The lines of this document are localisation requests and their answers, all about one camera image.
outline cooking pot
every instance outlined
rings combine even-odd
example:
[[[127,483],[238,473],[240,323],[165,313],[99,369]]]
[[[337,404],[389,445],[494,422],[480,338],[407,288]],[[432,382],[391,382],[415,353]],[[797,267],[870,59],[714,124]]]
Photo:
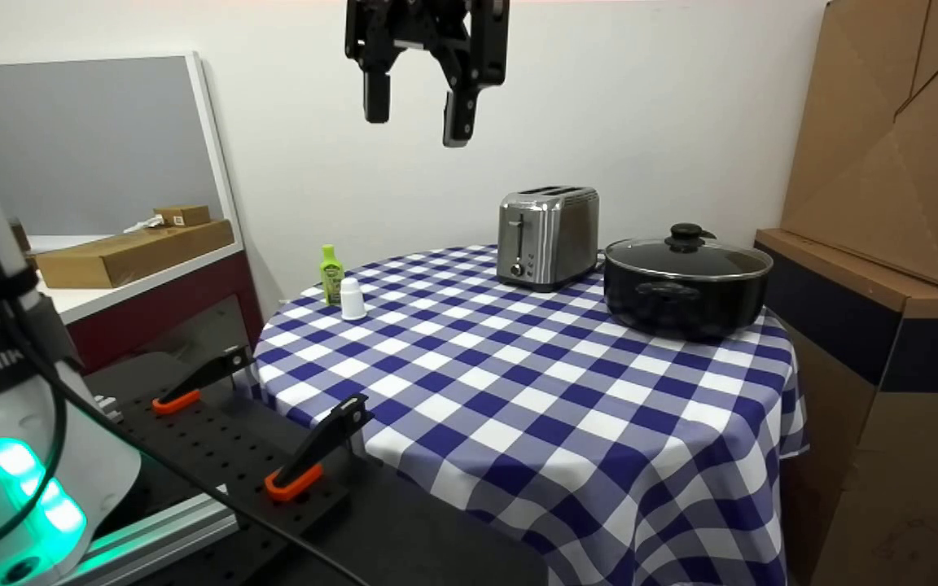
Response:
[[[755,323],[773,257],[707,239],[702,224],[676,224],[665,240],[612,240],[602,265],[612,320],[686,341],[721,341]]]

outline blue and white checkered tablecloth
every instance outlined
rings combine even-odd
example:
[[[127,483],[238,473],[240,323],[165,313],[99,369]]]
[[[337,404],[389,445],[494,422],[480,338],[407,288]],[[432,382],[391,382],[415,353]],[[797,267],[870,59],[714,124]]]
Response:
[[[361,323],[319,290],[268,323],[272,407],[314,422],[367,395],[366,451],[557,582],[787,582],[780,458],[806,451],[806,400],[777,315],[722,345],[648,338],[610,320],[600,274],[526,293],[484,244],[354,277]]]

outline pot lid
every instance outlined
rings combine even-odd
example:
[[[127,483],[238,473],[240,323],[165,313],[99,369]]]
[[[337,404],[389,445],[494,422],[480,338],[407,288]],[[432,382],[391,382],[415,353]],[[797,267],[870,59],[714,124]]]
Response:
[[[702,224],[676,224],[665,240],[627,239],[606,248],[606,262],[634,274],[671,279],[754,279],[773,257],[754,248],[717,248]]]

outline silver toaster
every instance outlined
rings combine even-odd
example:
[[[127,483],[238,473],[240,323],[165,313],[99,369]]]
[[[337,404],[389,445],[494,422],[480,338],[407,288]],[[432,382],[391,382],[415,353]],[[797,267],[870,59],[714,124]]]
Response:
[[[503,198],[499,279],[557,290],[596,267],[600,197],[582,185],[542,185]]]

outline black cable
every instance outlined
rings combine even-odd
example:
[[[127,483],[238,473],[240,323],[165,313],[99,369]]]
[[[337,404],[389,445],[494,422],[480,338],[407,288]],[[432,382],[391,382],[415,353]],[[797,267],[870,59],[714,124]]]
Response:
[[[0,325],[10,331],[10,341],[33,362],[33,369],[43,375],[43,382],[52,392],[52,407],[55,407],[55,422],[52,422],[52,445],[47,457],[47,477],[39,483],[39,487],[33,492],[33,498],[7,521],[0,524],[0,542],[18,530],[22,524],[22,519],[39,505],[43,492],[49,487],[58,458],[63,458],[63,445],[64,445],[64,417],[69,417],[69,404],[75,409],[83,409],[89,420],[95,420],[99,427],[103,427],[103,432],[112,429],[119,441],[123,441],[127,445],[134,445],[136,453],[148,453],[153,458],[160,458],[170,473],[175,473],[179,478],[187,478],[188,485],[198,485],[207,496],[213,496],[214,503],[223,503],[230,510],[240,510],[224,492],[202,485],[195,477],[188,477],[187,470],[172,465],[170,458],[164,458],[160,453],[141,445],[134,435],[122,432],[99,407],[93,407],[86,398],[78,398],[55,371],[55,366],[39,353],[39,345],[33,341],[33,331],[22,320],[22,306],[20,300],[10,300],[7,306],[0,306]],[[259,519],[260,528],[268,528],[272,534],[296,544],[302,555],[315,556],[319,565],[327,565],[329,569],[337,569],[341,579],[354,582],[354,586],[367,586],[361,575],[354,575],[350,567],[341,567],[338,561],[334,561],[329,555],[315,552],[314,544],[286,534],[281,524],[272,524],[263,519]]]

